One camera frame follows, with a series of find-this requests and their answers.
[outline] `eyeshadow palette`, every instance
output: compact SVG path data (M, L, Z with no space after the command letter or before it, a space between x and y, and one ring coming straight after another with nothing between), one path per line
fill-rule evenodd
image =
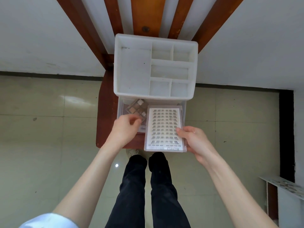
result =
M148 103L144 99L136 99L128 107L127 111L130 114L137 114L142 117L143 121L147 118Z
M145 151L186 152L186 141L176 133L184 126L181 106L149 106Z

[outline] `white sleeve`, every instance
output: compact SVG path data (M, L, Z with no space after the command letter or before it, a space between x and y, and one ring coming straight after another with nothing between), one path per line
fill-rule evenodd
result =
M78 228L74 222L59 214L42 214L23 223L20 228Z

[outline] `plastic container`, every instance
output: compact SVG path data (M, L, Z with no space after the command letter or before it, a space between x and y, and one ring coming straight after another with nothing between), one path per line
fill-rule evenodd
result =
M127 107L129 107L129 105L134 101L135 99L129 99L129 100L125 100L122 99L121 97L118 98L118 107L117 107L117 118L120 117L120 115L125 115L125 114L129 114L129 112L126 110ZM166 105L168 104L168 102L162 102L162 101L158 101L157 104L163 104ZM180 105L182 106L183 109L183 120L185 121L185 117L186 117L186 101L182 101L181 103L176 103L175 105ZM146 132L146 120L144 120L141 123L141 126L138 129L138 132L140 133L145 133Z
M116 34L114 93L124 99L192 99L197 56L197 42Z
M187 152L186 140L176 133L184 126L181 106L149 106L145 151Z

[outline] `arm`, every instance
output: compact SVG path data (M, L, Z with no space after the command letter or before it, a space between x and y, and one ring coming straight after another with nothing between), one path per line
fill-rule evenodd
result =
M141 119L136 115L122 115L115 120L107 141L53 213L71 219L79 228L89 227L111 164L134 138L140 124Z
M190 146L188 150L209 172L236 228L277 228L201 129L185 126L176 131L180 137L186 138Z

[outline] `right hand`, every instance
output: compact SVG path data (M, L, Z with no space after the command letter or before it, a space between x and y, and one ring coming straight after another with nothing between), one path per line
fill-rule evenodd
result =
M176 128L176 132L181 138L187 140L190 146L187 150L194 153L197 161L206 168L219 157L203 130L193 126L184 126L183 129Z

